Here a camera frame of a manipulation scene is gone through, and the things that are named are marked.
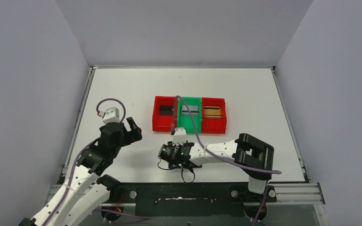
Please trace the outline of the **black credit card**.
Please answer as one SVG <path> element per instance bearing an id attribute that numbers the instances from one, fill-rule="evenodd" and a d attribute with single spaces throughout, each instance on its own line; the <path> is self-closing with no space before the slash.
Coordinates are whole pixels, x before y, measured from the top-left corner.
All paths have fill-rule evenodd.
<path id="1" fill-rule="evenodd" d="M 159 115 L 160 116 L 171 116 L 173 115 L 174 108 L 172 105 L 160 105 L 159 106 Z"/>

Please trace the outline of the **black leather card holder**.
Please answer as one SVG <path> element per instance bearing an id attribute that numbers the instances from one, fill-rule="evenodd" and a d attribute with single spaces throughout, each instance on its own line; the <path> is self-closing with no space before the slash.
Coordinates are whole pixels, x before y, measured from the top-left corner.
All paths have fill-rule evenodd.
<path id="1" fill-rule="evenodd" d="M 193 163 L 185 163 L 185 164 L 173 164 L 173 163 L 168 163 L 168 168 L 169 169 L 181 169 L 181 168 L 202 168 L 202 165 L 195 165 Z"/>

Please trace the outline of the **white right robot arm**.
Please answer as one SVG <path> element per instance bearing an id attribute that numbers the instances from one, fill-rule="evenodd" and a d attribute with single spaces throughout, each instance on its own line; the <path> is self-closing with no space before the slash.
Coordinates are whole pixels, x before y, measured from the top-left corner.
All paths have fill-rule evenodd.
<path id="1" fill-rule="evenodd" d="M 264 199 L 268 196 L 268 182 L 274 174 L 274 147 L 254 136 L 241 133 L 239 137 L 222 143 L 204 144 L 200 138 L 189 142 L 183 135 L 173 135 L 173 140 L 162 145 L 158 158 L 183 170 L 193 171 L 209 163 L 227 163 L 242 169 L 248 176 L 247 189 Z"/>

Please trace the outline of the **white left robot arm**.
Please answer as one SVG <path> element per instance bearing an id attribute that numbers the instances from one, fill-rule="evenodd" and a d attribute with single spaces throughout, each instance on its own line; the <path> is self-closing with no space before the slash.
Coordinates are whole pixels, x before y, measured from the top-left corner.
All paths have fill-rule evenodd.
<path id="1" fill-rule="evenodd" d="M 50 201 L 33 217 L 24 218 L 21 226 L 62 226 L 65 219 L 71 216 L 83 192 L 94 182 L 107 189 L 117 182 L 103 172 L 117 157 L 124 146 L 142 140 L 142 130 L 132 117 L 127 122 L 127 130 L 123 122 L 109 122 L 100 127 L 100 136 L 87 144 L 76 156 L 70 169 L 68 179 L 62 184 Z"/>

